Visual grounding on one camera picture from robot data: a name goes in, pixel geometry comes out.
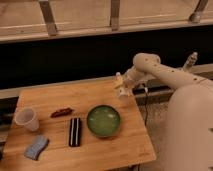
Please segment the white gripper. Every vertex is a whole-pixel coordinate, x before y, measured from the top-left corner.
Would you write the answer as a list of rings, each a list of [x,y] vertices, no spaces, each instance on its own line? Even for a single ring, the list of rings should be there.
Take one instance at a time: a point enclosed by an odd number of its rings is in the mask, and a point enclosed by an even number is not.
[[[117,76],[115,80],[115,89],[117,90],[117,95],[119,99],[128,98],[131,93],[129,89],[133,89],[136,86],[136,83],[140,79],[140,74],[135,70],[128,70],[123,77]]]

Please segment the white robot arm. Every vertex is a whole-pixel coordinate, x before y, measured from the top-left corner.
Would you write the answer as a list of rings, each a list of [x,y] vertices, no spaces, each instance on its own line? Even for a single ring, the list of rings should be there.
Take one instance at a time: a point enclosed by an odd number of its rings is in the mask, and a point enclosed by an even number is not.
[[[166,116],[164,171],[213,171],[213,80],[163,65],[156,54],[138,53],[116,74],[120,97],[152,75],[174,90]]]

